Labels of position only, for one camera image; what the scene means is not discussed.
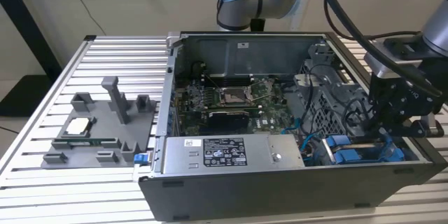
motherboard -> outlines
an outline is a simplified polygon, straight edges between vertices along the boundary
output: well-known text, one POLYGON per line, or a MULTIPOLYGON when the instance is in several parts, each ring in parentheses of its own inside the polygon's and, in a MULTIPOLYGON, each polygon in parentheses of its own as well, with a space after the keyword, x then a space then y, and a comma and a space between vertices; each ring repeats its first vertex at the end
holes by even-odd
POLYGON ((280 134, 294 117, 275 77, 191 80, 176 88, 182 136, 280 134))

beige floor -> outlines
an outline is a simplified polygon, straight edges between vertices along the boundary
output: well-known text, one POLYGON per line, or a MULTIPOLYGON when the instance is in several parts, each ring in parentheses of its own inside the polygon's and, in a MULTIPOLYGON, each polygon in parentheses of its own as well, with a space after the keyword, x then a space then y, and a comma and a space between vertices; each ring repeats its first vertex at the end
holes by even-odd
MULTIPOLYGON (((18 81, 0 81, 0 100, 8 94, 16 83, 18 81)), ((28 118, 7 118, 0 116, 0 126, 19 132, 26 125, 27 120, 28 118)), ((14 142, 16 136, 16 133, 0 129, 0 158, 7 152, 8 147, 14 142)))

green circuit board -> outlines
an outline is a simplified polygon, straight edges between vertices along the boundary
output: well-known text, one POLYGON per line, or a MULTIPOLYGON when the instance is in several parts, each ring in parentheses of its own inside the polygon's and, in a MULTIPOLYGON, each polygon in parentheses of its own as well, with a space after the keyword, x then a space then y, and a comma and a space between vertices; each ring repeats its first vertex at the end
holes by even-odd
POLYGON ((227 134, 280 134, 294 124, 280 85, 270 78, 256 78, 246 87, 202 88, 196 84, 188 85, 176 93, 180 132, 184 136, 202 135, 200 129, 207 126, 211 112, 248 114, 244 130, 227 134))

aluminum extrusion table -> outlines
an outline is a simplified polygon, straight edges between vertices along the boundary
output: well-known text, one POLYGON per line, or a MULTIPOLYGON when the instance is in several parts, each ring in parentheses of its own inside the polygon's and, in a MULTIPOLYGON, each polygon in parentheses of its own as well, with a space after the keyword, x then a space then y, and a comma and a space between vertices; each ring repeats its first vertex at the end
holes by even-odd
MULTIPOLYGON (((343 40, 370 71, 356 42, 343 40)), ((160 100, 166 72, 166 37, 96 37, 84 41, 63 74, 0 160, 0 223, 155 224, 134 168, 43 170, 51 147, 72 110, 76 92, 107 100, 104 76, 119 76, 128 99, 160 100)), ((448 133, 448 109, 436 116, 448 133)), ((156 131, 158 115, 152 124, 156 131)), ((430 140, 448 157, 448 136, 430 140)), ((376 208, 199 221, 198 223, 448 223, 448 170, 428 183, 410 186, 376 208)))

power supply label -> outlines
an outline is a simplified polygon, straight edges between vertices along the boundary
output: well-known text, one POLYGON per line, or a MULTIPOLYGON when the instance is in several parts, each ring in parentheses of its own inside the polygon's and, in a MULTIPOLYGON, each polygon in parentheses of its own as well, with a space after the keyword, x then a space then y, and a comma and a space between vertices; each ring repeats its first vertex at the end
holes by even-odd
POLYGON ((207 167, 247 165, 244 139, 242 137, 204 139, 204 165, 207 167))

